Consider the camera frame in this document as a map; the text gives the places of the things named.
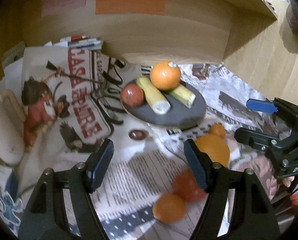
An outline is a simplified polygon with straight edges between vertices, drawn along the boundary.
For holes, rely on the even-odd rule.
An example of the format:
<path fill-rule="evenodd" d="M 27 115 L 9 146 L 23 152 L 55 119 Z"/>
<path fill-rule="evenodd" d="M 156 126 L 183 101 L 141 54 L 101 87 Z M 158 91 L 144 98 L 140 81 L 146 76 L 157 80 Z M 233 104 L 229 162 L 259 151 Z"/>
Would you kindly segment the right hand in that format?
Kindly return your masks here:
<path fill-rule="evenodd" d="M 291 177 L 286 177 L 286 178 L 283 178 L 282 179 L 282 182 L 283 184 L 286 186 L 286 187 L 290 187 L 291 183 L 293 182 L 294 180 L 294 176 L 291 176 Z"/>

